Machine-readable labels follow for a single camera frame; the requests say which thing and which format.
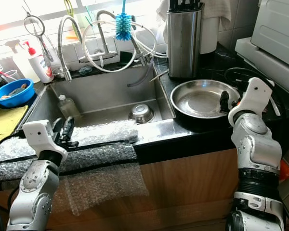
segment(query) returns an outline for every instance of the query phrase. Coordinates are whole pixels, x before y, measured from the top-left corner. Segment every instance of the white appliance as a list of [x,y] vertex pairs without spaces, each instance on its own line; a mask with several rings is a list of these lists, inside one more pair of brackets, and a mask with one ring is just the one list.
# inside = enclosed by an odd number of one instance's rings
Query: white appliance
[[236,52],[289,92],[289,0],[260,0],[251,38],[239,39]]

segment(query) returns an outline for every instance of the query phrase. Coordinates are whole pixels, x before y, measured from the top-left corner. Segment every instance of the sink basin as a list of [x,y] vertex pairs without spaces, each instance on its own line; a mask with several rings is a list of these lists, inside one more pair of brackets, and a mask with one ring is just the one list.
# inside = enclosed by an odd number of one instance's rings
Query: sink basin
[[141,79],[147,70],[148,67],[133,67],[117,73],[52,83],[42,94],[27,121],[48,119],[53,122],[56,118],[63,117],[57,106],[60,94],[73,99],[81,113],[82,118],[76,122],[77,127],[129,119],[132,108],[140,103],[148,105],[154,111],[150,123],[173,118],[160,80],[149,83],[156,76],[154,68],[142,83],[134,87],[127,86]]

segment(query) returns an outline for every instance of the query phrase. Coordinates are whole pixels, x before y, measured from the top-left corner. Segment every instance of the bubble wrap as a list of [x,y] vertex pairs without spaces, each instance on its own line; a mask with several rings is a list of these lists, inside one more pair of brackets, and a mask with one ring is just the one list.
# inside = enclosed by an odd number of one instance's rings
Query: bubble wrap
[[60,177],[53,212],[71,210],[77,216],[107,200],[148,194],[137,163],[114,165]]
[[[60,173],[63,174],[75,169],[132,159],[136,160],[137,155],[132,144],[129,143],[116,143],[98,148],[74,151],[70,152],[66,161],[60,165]],[[0,163],[0,181],[22,178],[33,160],[36,160],[36,158]]]
[[[75,128],[72,140],[80,146],[116,140],[137,140],[136,124],[119,121],[105,125]],[[12,138],[0,146],[0,161],[34,155],[25,139]],[[12,188],[36,158],[11,163],[0,163],[0,181],[5,189]],[[71,210],[79,215],[83,210],[123,196],[148,195],[138,163],[113,164],[134,160],[137,155],[130,143],[115,143],[108,146],[69,152],[67,160],[60,165],[59,188],[54,196],[53,212]]]
[[[72,141],[79,146],[117,140],[137,141],[138,130],[134,120],[114,121],[107,124],[74,128]],[[19,157],[35,155],[26,139],[11,138],[0,145],[0,162]]]

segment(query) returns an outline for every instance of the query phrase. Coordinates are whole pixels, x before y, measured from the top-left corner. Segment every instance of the white bottle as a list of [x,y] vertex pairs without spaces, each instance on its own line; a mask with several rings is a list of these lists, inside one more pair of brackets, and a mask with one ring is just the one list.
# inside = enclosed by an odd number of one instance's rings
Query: white bottle
[[18,45],[19,43],[20,40],[17,39],[13,41],[8,41],[5,43],[5,45],[9,46],[14,52],[12,59],[17,65],[20,72],[23,74],[23,76],[25,78],[30,78],[31,80],[33,80],[34,83],[37,83],[40,81],[40,79],[33,70],[31,64],[29,63],[26,51],[20,48],[20,46]]
[[75,121],[78,121],[81,118],[81,115],[72,99],[67,98],[65,95],[60,95],[59,100],[58,106],[66,119],[69,116],[72,116]]
[[30,54],[28,57],[29,63],[35,73],[43,83],[51,82],[53,80],[53,73],[51,68],[46,65],[44,56],[38,54],[34,48],[30,47],[28,41],[25,42],[25,44],[28,46],[28,52]]

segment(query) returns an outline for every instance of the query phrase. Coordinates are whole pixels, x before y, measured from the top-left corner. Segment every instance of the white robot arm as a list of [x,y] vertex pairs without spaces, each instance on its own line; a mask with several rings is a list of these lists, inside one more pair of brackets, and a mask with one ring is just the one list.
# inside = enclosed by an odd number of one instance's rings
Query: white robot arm
[[234,127],[231,140],[237,149],[239,186],[226,231],[284,231],[277,189],[282,151],[262,120],[271,93],[263,81],[251,78],[241,102],[228,115]]
[[69,117],[63,125],[58,119],[51,127],[48,120],[23,125],[28,144],[36,151],[38,160],[31,163],[19,184],[7,231],[45,231],[52,209],[52,199],[59,185],[59,166],[66,160],[74,119]]

